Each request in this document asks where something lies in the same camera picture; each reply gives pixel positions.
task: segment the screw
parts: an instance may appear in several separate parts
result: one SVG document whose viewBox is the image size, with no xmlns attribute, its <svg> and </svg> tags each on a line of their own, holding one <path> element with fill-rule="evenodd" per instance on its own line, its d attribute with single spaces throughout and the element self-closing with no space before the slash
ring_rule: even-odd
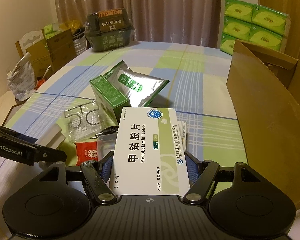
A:
<svg viewBox="0 0 300 240">
<path fill-rule="evenodd" d="M 88 161 L 83 162 L 82 164 L 89 165 L 90 163 L 95 163 L 95 162 L 97 162 L 97 161 L 96 160 L 88 160 Z"/>
<path fill-rule="evenodd" d="M 199 195 L 197 193 L 190 193 L 190 194 L 186 195 L 186 199 L 191 202 L 196 202 L 201 199 L 201 195 Z"/>
<path fill-rule="evenodd" d="M 114 196 L 110 193 L 102 193 L 98 196 L 98 199 L 100 199 L 102 202 L 109 202 L 114 199 Z"/>
</svg>

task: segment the yellow bag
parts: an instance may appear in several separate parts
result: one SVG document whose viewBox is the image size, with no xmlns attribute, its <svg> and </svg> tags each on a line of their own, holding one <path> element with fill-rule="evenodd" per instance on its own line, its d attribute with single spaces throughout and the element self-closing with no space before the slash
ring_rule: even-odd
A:
<svg viewBox="0 0 300 240">
<path fill-rule="evenodd" d="M 81 26 L 81 22 L 78 20 L 67 21 L 65 23 L 61 23 L 59 25 L 59 29 L 66 31 L 67 29 L 71 29 L 71 33 L 74 34 L 74 31 Z"/>
</svg>

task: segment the table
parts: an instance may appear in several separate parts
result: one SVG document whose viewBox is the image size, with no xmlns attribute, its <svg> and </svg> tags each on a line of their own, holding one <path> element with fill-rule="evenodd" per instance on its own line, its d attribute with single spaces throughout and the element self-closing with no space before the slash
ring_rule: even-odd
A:
<svg viewBox="0 0 300 240">
<path fill-rule="evenodd" d="M 7 123 L 7 127 L 38 138 L 52 124 L 64 126 L 60 116 L 73 106 L 95 99 L 89 80 L 121 60 L 133 71 L 170 80 L 150 106 L 175 108 L 188 125 L 186 150 L 199 160 L 221 166 L 247 162 L 233 104 L 226 88 L 231 56 L 218 49 L 162 42 L 134 42 L 130 46 L 76 57 L 45 82 Z M 60 146 L 67 165 L 76 164 L 75 145 Z M 5 200 L 42 169 L 0 157 L 0 239 L 10 235 L 2 217 Z M 231 183 L 218 184 L 218 190 Z"/>
</svg>

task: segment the green medicine box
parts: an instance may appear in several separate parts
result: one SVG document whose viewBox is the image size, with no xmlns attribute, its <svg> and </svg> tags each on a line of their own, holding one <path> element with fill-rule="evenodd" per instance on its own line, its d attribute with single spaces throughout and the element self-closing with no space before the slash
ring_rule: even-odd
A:
<svg viewBox="0 0 300 240">
<path fill-rule="evenodd" d="M 281 36 L 288 36 L 291 19 L 288 14 L 258 4 L 253 5 L 252 22 Z"/>
<path fill-rule="evenodd" d="M 280 52 L 284 52 L 287 44 L 285 37 L 257 25 L 251 26 L 249 41 Z"/>
<path fill-rule="evenodd" d="M 248 41 L 251 24 L 228 16 L 224 17 L 223 33 Z"/>
<path fill-rule="evenodd" d="M 232 55 L 235 40 L 236 40 L 235 37 L 231 37 L 231 36 L 223 33 L 221 35 L 220 50 Z"/>
<path fill-rule="evenodd" d="M 90 85 L 103 111 L 119 124 L 122 108 L 131 106 L 129 99 L 102 75 L 90 80 Z"/>
<path fill-rule="evenodd" d="M 253 4 L 238 0 L 225 1 L 225 15 L 242 21 L 251 22 Z"/>
</svg>

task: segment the plastic bag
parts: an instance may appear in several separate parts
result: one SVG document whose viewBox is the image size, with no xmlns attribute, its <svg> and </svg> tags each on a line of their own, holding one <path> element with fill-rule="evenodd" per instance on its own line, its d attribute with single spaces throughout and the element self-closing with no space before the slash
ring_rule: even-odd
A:
<svg viewBox="0 0 300 240">
<path fill-rule="evenodd" d="M 24 101 L 35 92 L 34 70 L 27 52 L 12 71 L 7 74 L 8 87 L 17 100 Z"/>
<path fill-rule="evenodd" d="M 74 31 L 78 29 L 81 26 L 81 22 L 78 20 L 73 20 L 73 21 L 67 21 L 65 23 L 59 24 L 59 29 L 66 31 L 68 29 L 71 29 L 72 35 L 74 34 Z"/>
</svg>

